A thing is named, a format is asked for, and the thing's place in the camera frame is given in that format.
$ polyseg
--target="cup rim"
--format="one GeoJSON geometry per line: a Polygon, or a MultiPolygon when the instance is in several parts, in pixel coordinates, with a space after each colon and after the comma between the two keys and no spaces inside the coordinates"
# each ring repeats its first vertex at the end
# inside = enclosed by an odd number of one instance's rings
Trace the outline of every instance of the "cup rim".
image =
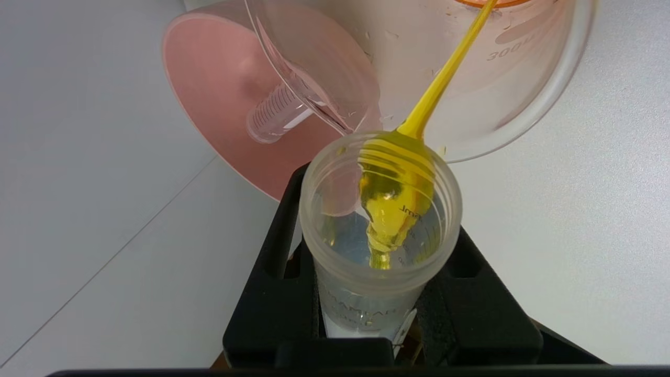
{"type": "Polygon", "coordinates": [[[446,162],[429,149],[429,154],[435,164],[435,181],[438,187],[442,186],[446,194],[444,207],[448,219],[442,242],[433,255],[415,266],[398,270],[374,270],[346,259],[320,241],[316,228],[309,226],[314,223],[309,206],[318,184],[311,178],[318,173],[319,163],[326,157],[337,153],[342,147],[354,142],[369,140],[383,133],[389,133],[389,131],[357,132],[332,142],[312,160],[301,187],[298,217],[308,249],[321,268],[339,280],[348,282],[348,286],[358,293],[397,294],[424,285],[442,269],[454,251],[462,220],[462,197],[456,177],[446,162]]]}

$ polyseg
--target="black holder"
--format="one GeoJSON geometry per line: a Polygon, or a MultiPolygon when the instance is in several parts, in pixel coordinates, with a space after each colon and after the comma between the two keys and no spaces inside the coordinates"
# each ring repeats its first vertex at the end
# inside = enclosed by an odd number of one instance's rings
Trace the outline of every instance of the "black holder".
{"type": "MultiPolygon", "coordinates": [[[[228,324],[223,337],[228,364],[392,366],[386,339],[324,339],[314,262],[304,240],[287,262],[306,169],[291,177],[228,324]]],[[[419,298],[417,318],[429,366],[602,363],[538,329],[464,229],[454,253],[419,298]],[[543,342],[552,354],[543,353],[543,342]]]]}

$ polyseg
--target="yellow liquid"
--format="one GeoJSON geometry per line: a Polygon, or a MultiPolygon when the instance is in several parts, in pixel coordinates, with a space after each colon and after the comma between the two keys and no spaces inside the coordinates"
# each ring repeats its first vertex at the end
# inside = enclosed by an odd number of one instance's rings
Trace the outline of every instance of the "yellow liquid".
{"type": "Polygon", "coordinates": [[[423,131],[497,1],[486,0],[468,33],[405,123],[394,132],[367,141],[361,148],[359,189],[361,204],[370,217],[367,235],[372,268],[391,268],[391,253],[403,245],[407,232],[430,208],[435,170],[423,143],[423,131]]]}
{"type": "Polygon", "coordinates": [[[435,171],[423,141],[397,131],[369,140],[361,149],[360,200],[370,217],[370,267],[391,268],[391,254],[431,207],[435,171]]]}

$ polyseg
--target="stream of liquid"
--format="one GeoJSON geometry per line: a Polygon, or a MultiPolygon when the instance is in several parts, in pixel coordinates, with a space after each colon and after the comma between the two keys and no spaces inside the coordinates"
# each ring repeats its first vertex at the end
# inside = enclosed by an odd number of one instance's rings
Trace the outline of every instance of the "stream of liquid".
{"type": "Polygon", "coordinates": [[[431,207],[435,172],[430,152],[421,140],[394,131],[368,141],[358,163],[360,201],[370,218],[370,267],[388,270],[393,252],[431,207]]]}

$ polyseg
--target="translucent plastic cup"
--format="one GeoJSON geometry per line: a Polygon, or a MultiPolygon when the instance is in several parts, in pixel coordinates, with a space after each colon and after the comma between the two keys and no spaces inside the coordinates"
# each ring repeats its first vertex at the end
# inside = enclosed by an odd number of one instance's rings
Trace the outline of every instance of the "translucent plastic cup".
{"type": "Polygon", "coordinates": [[[299,219],[315,260],[321,308],[337,325],[357,331],[402,323],[451,255],[462,217],[458,183],[444,160],[429,151],[435,172],[429,209],[391,252],[389,269],[370,267],[370,220],[360,205],[358,157],[382,133],[355,133],[323,149],[306,172],[300,197],[299,219]]]}

